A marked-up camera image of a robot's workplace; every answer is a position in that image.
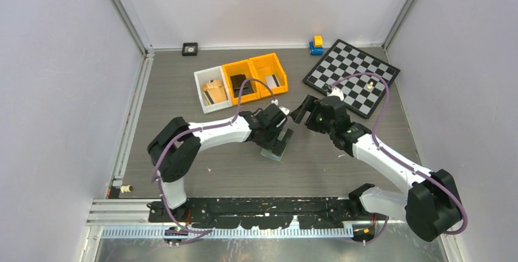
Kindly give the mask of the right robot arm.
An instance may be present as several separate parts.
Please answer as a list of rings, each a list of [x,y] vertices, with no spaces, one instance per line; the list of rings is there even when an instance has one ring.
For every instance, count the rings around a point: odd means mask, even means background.
[[[467,213],[452,174],[444,169],[434,172],[397,153],[373,130],[352,121],[339,96],[309,95],[290,116],[295,123],[328,135],[335,147],[376,169],[398,188],[392,192],[364,184],[352,191],[348,204],[352,217],[361,220],[379,213],[401,220],[427,242],[467,227]]]

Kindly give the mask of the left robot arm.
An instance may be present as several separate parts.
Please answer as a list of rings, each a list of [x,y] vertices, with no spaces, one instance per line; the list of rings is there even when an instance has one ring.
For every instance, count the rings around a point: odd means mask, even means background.
[[[164,214],[179,222],[187,214],[184,176],[201,151],[230,143],[252,142],[275,156],[281,156],[292,130],[284,130],[290,110],[274,103],[255,112],[207,123],[188,123],[173,118],[149,143],[147,153],[153,163],[152,181],[159,182],[165,198]]]

